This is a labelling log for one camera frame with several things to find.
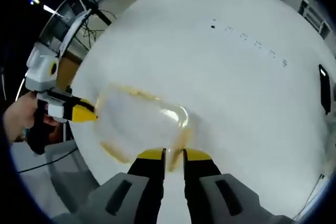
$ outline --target transparent plastic container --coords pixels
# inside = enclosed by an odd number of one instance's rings
[[[122,163],[145,150],[166,148],[166,169],[173,171],[193,138],[187,110],[149,93],[111,83],[98,97],[94,130],[100,145]]]

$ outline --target white tabletop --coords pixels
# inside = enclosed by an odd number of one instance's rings
[[[318,64],[336,80],[322,38],[279,0],[138,0],[94,44],[72,87],[94,103],[113,81],[185,106],[205,132],[196,147],[267,210],[293,217],[323,160]],[[100,184],[127,172],[100,147],[92,123],[71,128]],[[164,186],[158,223],[190,222],[182,171]]]

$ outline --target white table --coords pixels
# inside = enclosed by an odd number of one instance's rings
[[[279,0],[138,0],[98,39],[72,87],[95,102],[113,81],[186,106],[206,132],[197,147],[221,172],[293,217],[323,160],[318,64],[336,80],[322,38]],[[128,170],[99,146],[92,123],[71,127],[100,184]],[[158,223],[190,221],[182,171],[164,186]]]

